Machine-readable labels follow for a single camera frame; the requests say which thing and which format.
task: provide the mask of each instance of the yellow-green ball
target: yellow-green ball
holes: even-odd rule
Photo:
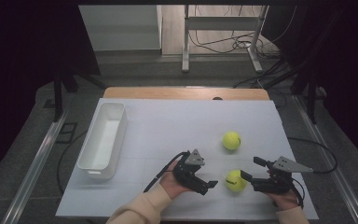
[[[232,170],[226,176],[226,186],[234,191],[243,191],[248,182],[241,178],[241,170]]]
[[[228,132],[223,137],[223,146],[226,149],[234,150],[239,148],[241,145],[241,137],[236,132]]]

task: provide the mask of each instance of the wooden floor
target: wooden floor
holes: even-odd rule
[[[189,16],[210,16],[210,17],[253,17],[258,16],[261,6],[190,6]],[[173,55],[182,54],[183,43],[185,38],[185,7],[184,6],[162,6],[162,54]],[[190,54],[216,54],[210,50],[219,52],[226,52],[233,49],[234,40],[232,36],[247,35],[252,31],[190,31],[189,50]],[[227,39],[219,43],[205,45],[205,43],[214,42],[217,40]],[[277,49],[273,44],[267,44],[269,41],[263,36],[260,36],[264,43],[264,52],[273,52]],[[248,36],[241,37],[240,41],[251,41],[252,38]],[[247,53],[246,49],[238,49],[230,53]]]

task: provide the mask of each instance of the hand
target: hand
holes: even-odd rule
[[[159,184],[165,189],[165,191],[167,191],[172,200],[183,192],[192,191],[191,189],[180,185],[179,182],[175,179],[172,170],[177,162],[178,161],[174,161],[168,168],[167,172],[165,172],[165,174],[162,175],[161,179],[159,180]]]
[[[284,194],[264,193],[278,205],[281,211],[289,210],[298,206],[297,196],[291,189],[289,192]]]

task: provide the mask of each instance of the white tabletop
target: white tabletop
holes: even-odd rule
[[[253,177],[268,178],[267,168],[253,163],[257,156],[276,161],[294,160],[272,101],[133,100],[101,99],[126,106],[128,126],[114,177],[96,180],[77,167],[69,180],[56,216],[110,217],[122,204],[142,193],[153,177],[175,155],[197,148],[205,165],[196,176],[218,180],[202,196],[180,195],[162,213],[165,220],[266,220],[275,219],[276,208],[268,196],[248,184],[241,193],[225,186],[226,174],[242,169]],[[223,135],[236,131],[241,146],[229,152]],[[317,219],[301,174],[293,174],[306,191],[304,211]]]

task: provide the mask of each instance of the rectangular white container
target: rectangular white container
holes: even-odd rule
[[[77,167],[91,178],[112,178],[126,127],[125,106],[100,99],[81,148]]]

